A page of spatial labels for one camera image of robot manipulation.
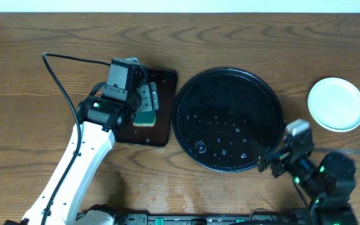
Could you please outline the green scrubbing sponge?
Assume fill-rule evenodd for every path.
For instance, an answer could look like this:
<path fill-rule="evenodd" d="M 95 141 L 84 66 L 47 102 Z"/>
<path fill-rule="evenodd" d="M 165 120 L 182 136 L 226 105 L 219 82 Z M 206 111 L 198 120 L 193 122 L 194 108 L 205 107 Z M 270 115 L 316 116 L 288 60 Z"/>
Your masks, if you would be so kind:
<path fill-rule="evenodd" d="M 155 111 L 137 112 L 133 121 L 135 127 L 153 127 L 156 122 Z"/>

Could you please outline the large light green plate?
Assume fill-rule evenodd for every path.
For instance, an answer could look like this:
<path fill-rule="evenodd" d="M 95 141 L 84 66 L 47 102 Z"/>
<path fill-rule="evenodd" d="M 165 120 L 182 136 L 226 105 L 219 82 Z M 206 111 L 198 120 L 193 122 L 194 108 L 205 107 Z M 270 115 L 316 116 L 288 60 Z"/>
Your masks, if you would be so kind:
<path fill-rule="evenodd" d="M 360 125 L 360 90 L 345 79 L 328 77 L 318 81 L 307 96 L 307 107 L 332 128 Z"/>

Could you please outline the yellow plate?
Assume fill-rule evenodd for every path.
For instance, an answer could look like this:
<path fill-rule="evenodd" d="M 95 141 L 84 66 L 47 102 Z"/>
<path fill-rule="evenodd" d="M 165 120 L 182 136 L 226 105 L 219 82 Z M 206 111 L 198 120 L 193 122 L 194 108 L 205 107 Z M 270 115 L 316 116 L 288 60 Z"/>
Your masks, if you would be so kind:
<path fill-rule="evenodd" d="M 356 126 L 351 126 L 351 127 L 341 127 L 341 128 L 336 128 L 336 127 L 330 127 L 328 125 L 325 125 L 324 123 L 322 123 L 313 113 L 313 110 L 308 107 L 309 113 L 311 115 L 311 117 L 314 119 L 314 121 L 320 125 L 322 128 L 327 129 L 328 131 L 332 131 L 332 132 L 336 132 L 336 133 L 345 133 L 345 132 L 349 132 L 352 131 L 354 129 L 356 129 Z"/>

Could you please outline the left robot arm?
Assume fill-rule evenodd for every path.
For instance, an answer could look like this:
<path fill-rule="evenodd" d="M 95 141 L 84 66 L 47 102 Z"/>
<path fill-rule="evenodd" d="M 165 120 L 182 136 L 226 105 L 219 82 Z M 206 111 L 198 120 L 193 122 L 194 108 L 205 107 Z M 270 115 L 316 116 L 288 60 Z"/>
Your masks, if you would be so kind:
<path fill-rule="evenodd" d="M 141 112 L 159 108 L 155 85 L 135 57 L 114 58 L 109 75 L 78 107 L 69 101 L 75 119 L 70 141 L 41 195 L 20 224 L 114 224 L 113 213 L 92 209 L 78 217 L 84 195 L 106 154 L 115 132 Z"/>

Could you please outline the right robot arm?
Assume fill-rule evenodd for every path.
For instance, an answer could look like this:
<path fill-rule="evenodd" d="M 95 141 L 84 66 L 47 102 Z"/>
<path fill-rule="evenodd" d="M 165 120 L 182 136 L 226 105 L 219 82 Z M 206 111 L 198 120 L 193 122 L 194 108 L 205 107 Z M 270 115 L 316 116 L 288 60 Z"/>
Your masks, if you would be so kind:
<path fill-rule="evenodd" d="M 314 150 L 312 131 L 307 128 L 296 134 L 287 132 L 284 147 L 258 157 L 259 171 L 270 168 L 277 178 L 284 173 L 311 198 L 306 210 L 308 224 L 357 224 L 355 213 L 349 204 L 356 187 L 354 161 L 344 154 L 331 152 L 319 165 L 310 156 Z"/>

